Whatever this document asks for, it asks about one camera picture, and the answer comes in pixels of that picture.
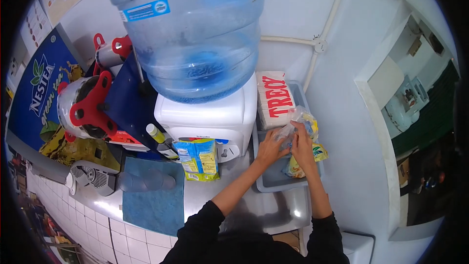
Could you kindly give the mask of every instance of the black shirt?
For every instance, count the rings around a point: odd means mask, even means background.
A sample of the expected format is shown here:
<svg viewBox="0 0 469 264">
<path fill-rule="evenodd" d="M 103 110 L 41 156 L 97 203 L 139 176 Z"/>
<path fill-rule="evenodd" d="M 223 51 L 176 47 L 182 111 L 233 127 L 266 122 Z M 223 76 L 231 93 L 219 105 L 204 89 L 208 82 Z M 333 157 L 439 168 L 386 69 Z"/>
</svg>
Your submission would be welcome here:
<svg viewBox="0 0 469 264">
<path fill-rule="evenodd" d="M 225 216 L 217 205 L 208 201 L 177 232 L 178 241 L 162 263 L 349 263 L 343 253 L 342 236 L 334 214 L 312 219 L 313 232 L 309 236 L 306 257 L 266 233 L 244 233 L 219 240 L 223 220 Z"/>
</svg>

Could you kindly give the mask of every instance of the water bottle label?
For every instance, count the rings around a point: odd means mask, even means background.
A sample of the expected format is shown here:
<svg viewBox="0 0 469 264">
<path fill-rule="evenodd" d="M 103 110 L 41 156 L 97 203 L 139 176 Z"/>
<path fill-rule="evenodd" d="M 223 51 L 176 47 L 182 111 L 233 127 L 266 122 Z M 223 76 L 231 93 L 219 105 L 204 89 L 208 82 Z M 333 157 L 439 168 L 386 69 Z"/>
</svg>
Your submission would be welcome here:
<svg viewBox="0 0 469 264">
<path fill-rule="evenodd" d="M 119 11 L 123 22 L 139 21 L 170 12 L 168 0 L 157 0 Z"/>
</svg>

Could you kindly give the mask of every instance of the nestle package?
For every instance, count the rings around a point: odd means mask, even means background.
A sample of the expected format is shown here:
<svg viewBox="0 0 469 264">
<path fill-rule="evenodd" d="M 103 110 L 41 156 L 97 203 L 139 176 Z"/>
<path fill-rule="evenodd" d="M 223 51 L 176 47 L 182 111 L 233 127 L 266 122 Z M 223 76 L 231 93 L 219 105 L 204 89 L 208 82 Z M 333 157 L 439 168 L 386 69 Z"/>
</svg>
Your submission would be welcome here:
<svg viewBox="0 0 469 264">
<path fill-rule="evenodd" d="M 173 142 L 187 180 L 219 179 L 214 139 Z"/>
<path fill-rule="evenodd" d="M 289 109 L 288 120 L 303 123 L 304 127 L 306 128 L 306 132 L 308 132 L 309 137 L 313 140 L 313 142 L 318 139 L 318 122 L 314 116 L 311 115 L 308 110 L 306 110 L 306 108 L 302 106 L 296 106 L 295 108 Z M 291 123 L 288 123 L 275 134 L 276 141 L 287 137 L 287 139 L 282 143 L 280 150 L 292 146 L 294 133 L 295 127 Z"/>
<path fill-rule="evenodd" d="M 321 144 L 313 143 L 313 155 L 314 161 L 316 162 L 329 158 L 327 151 Z M 282 172 L 290 178 L 301 179 L 305 176 L 303 169 L 301 169 L 295 157 L 293 156 L 290 158 L 288 166 L 285 167 Z"/>
</svg>

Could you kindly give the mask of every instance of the gray bin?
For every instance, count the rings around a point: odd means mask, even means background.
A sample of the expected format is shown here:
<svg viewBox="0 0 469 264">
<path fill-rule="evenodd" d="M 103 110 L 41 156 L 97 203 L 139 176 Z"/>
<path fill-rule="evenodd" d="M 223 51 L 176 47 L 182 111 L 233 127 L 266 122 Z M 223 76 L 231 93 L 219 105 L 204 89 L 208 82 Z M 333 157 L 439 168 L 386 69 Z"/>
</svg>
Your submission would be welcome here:
<svg viewBox="0 0 469 264">
<path fill-rule="evenodd" d="M 303 106 L 309 112 L 309 106 L 306 102 L 306 97 L 302 90 L 302 86 L 299 82 L 288 80 L 288 86 L 290 87 L 290 91 L 292 92 L 293 99 L 295 101 L 295 105 Z M 252 129 L 252 144 L 254 146 L 254 157 L 257 157 L 257 151 L 259 150 L 259 143 L 262 142 L 266 138 L 267 131 L 257 131 L 257 124 L 254 124 Z M 290 161 L 291 154 L 285 155 L 284 157 L 277 160 L 274 164 L 272 164 L 267 170 L 257 179 L 256 185 L 257 189 L 262 193 L 272 193 L 272 192 L 281 192 L 287 191 L 296 187 L 305 187 L 308 185 L 306 178 L 296 179 L 296 178 L 289 178 L 286 176 L 282 170 L 287 167 L 288 162 Z M 316 163 L 318 166 L 318 172 L 320 177 L 324 173 L 324 165 L 322 161 Z"/>
</svg>

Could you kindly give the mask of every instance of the white pipe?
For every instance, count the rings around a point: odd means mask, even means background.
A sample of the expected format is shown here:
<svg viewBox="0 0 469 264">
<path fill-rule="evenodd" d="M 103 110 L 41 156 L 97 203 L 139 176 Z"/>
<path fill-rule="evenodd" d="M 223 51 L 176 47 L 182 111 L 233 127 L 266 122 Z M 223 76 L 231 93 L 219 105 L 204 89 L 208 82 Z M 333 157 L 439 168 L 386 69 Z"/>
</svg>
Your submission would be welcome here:
<svg viewBox="0 0 469 264">
<path fill-rule="evenodd" d="M 261 36 L 261 41 L 289 42 L 314 46 L 314 43 L 311 40 L 290 37 Z"/>
<path fill-rule="evenodd" d="M 339 8 L 340 3 L 341 3 L 341 0 L 334 0 L 334 3 L 332 4 L 331 12 L 329 13 L 329 17 L 327 18 L 327 21 L 325 22 L 323 32 L 320 35 L 321 40 L 325 40 L 327 33 L 329 33 L 329 30 L 331 28 L 332 22 L 334 21 L 335 14 L 337 13 L 337 9 Z M 305 93 L 306 93 L 306 90 L 308 89 L 309 83 L 311 82 L 311 77 L 313 76 L 314 66 L 316 64 L 316 58 L 318 58 L 318 53 L 313 50 L 313 56 L 311 57 L 311 63 L 309 65 L 308 75 L 306 76 L 306 81 L 304 82 L 304 85 L 303 85 L 303 91 Z"/>
</svg>

